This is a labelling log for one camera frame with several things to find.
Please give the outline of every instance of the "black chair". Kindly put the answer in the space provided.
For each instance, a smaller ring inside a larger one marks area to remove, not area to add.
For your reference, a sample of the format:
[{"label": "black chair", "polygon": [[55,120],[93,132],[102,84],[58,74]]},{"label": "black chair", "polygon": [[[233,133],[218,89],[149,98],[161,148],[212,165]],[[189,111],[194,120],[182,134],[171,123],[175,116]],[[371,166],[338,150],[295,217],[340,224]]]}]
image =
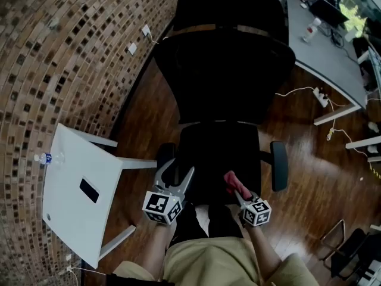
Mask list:
[{"label": "black chair", "polygon": [[173,30],[215,24],[253,27],[288,44],[288,28],[279,0],[178,0]]},{"label": "black chair", "polygon": [[167,170],[164,182],[176,185],[175,175],[183,179],[194,166],[186,199],[231,204],[235,198],[226,193],[224,174],[233,170],[260,195],[263,160],[272,166],[273,190],[285,189],[285,147],[272,142],[271,153],[261,152],[254,124],[263,121],[274,93],[288,78],[295,64],[292,50],[274,38],[230,28],[181,33],[165,38],[155,50],[179,107],[179,123],[197,123],[182,130],[178,150],[174,144],[161,146],[158,168],[174,157],[178,167],[178,174],[174,166]]},{"label": "black chair", "polygon": [[[335,231],[338,227],[342,229],[341,242],[333,247],[325,242],[326,238]],[[345,222],[340,220],[326,235],[320,238],[321,243],[330,249],[330,253],[321,259],[324,267],[331,271],[331,277],[339,277],[343,281],[348,280],[353,274],[362,273],[369,267],[375,257],[375,251],[378,251],[380,242],[376,245],[371,245],[369,242],[369,233],[366,234],[362,229],[355,229],[351,236],[347,239],[345,235]],[[341,272],[353,261],[355,256],[358,256],[353,270],[347,276],[341,275]]]}]

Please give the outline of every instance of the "wall outlet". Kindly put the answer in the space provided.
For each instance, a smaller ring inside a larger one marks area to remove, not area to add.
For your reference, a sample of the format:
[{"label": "wall outlet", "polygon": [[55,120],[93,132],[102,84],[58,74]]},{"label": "wall outlet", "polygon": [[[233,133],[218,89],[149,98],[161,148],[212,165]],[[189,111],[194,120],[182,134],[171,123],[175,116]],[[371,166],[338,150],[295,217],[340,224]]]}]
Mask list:
[{"label": "wall outlet", "polygon": [[149,30],[149,27],[148,27],[148,24],[146,24],[143,29],[142,29],[142,32],[144,34],[144,36],[147,36],[151,31]]},{"label": "wall outlet", "polygon": [[323,108],[327,107],[328,98],[326,98],[326,96],[323,93],[320,93],[320,90],[318,87],[316,87],[313,90],[313,93],[314,93],[315,97],[317,98],[317,100],[319,101],[319,103],[323,106]]},{"label": "wall outlet", "polygon": [[131,45],[129,46],[129,52],[131,53],[131,55],[133,55],[136,52],[136,49],[137,46],[135,45],[135,43],[131,43]]}]

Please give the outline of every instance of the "chair backrest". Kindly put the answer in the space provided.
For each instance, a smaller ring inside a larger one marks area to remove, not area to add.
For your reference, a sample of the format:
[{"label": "chair backrest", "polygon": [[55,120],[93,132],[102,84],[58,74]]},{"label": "chair backrest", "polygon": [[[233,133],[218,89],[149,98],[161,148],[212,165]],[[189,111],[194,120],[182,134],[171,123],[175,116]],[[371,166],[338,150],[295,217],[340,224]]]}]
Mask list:
[{"label": "chair backrest", "polygon": [[295,54],[270,37],[217,29],[164,39],[155,59],[176,98],[180,123],[259,124]]},{"label": "chair backrest", "polygon": [[288,43],[279,0],[178,0],[173,24],[175,31],[204,24],[243,25],[266,31],[278,41]]}]

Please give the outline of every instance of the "mosaic tile wall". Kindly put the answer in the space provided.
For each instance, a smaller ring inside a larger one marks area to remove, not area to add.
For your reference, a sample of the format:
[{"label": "mosaic tile wall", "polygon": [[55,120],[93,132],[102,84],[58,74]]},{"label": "mosaic tile wall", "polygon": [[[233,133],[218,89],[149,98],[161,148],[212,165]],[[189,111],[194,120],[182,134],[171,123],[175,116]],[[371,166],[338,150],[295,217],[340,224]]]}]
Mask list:
[{"label": "mosaic tile wall", "polygon": [[[107,137],[177,0],[0,0],[0,285],[75,285],[41,219],[58,122]],[[127,48],[134,42],[132,56]]]}]

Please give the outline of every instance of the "white desk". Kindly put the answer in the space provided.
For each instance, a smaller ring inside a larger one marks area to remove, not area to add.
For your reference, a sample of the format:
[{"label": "white desk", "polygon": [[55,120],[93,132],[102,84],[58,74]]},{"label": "white desk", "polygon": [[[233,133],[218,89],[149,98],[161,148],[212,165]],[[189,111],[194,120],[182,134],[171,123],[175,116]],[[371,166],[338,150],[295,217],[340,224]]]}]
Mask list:
[{"label": "white desk", "polygon": [[365,277],[362,277],[357,285],[359,286],[380,286],[381,282],[379,278],[381,278],[381,263],[377,260],[372,261],[367,272],[365,273]]},{"label": "white desk", "polygon": [[[123,169],[156,168],[153,160],[115,157],[93,143],[116,147],[117,143],[58,124],[51,154],[64,154],[62,165],[46,169],[42,218],[57,236],[94,268],[98,261],[135,230],[129,226],[102,247],[115,189]],[[93,202],[80,188],[85,179],[99,194]]]},{"label": "white desk", "polygon": [[[360,67],[350,60],[343,49],[335,47],[329,37],[318,32],[310,43],[302,40],[302,34],[313,22],[314,15],[301,7],[300,0],[287,0],[289,46],[295,53],[296,65],[310,72],[337,90],[350,102],[314,120],[320,125],[353,111],[366,107],[366,92],[363,87]],[[344,48],[352,59],[357,60],[354,47],[344,40]]]},{"label": "white desk", "polygon": [[[368,51],[362,56],[361,62],[365,61],[366,59],[370,59],[371,64],[373,66],[374,75],[376,77],[377,85],[379,88],[379,95],[381,98],[381,56],[377,52],[372,50],[371,47],[369,47]],[[345,144],[345,148],[350,150],[352,148],[364,147],[364,146],[378,144],[378,143],[381,143],[381,135],[375,136],[374,138],[347,143]],[[377,162],[377,161],[381,161],[380,156],[368,158],[368,162]]]}]

